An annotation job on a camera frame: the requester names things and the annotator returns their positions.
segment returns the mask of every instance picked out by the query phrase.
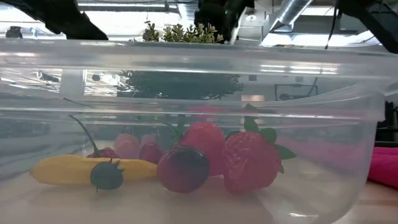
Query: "banana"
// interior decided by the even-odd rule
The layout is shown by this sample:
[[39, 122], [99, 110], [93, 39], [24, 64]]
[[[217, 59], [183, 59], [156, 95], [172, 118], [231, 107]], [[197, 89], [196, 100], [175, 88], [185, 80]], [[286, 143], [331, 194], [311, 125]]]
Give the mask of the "banana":
[[[31, 170], [30, 175], [41, 184], [88, 185], [91, 170], [109, 158], [87, 158], [76, 155], [61, 155], [41, 160]], [[119, 169], [124, 169], [124, 181], [141, 180], [156, 176], [156, 164], [139, 159], [113, 159], [120, 161]]]

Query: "clear plastic container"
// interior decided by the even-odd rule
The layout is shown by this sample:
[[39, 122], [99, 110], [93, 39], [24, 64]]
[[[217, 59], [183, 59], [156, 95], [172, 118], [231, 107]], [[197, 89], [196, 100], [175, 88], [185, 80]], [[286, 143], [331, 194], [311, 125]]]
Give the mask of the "clear plastic container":
[[[384, 87], [398, 62], [387, 54], [222, 45], [0, 46], [7, 224], [332, 223], [366, 181]], [[132, 76], [112, 77], [129, 80], [134, 94], [120, 93], [128, 98], [98, 96], [88, 85], [95, 77], [87, 74], [121, 70]], [[61, 73], [59, 82], [18, 82], [46, 71]], [[100, 149], [127, 159], [109, 166], [110, 159], [86, 158], [93, 145], [75, 119]], [[158, 166], [138, 160], [160, 156]]]

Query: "pipe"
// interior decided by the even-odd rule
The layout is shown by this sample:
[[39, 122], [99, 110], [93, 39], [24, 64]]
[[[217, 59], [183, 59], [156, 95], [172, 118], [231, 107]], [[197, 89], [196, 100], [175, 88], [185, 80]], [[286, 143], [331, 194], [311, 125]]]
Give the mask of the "pipe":
[[280, 4], [279, 16], [271, 31], [294, 23], [313, 0], [283, 0]]

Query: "wooden table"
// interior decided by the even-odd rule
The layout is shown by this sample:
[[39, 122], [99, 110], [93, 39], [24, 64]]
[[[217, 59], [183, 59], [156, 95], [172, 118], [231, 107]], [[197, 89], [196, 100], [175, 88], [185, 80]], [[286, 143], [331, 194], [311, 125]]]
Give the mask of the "wooden table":
[[335, 224], [398, 223], [398, 190], [368, 182], [352, 209]]

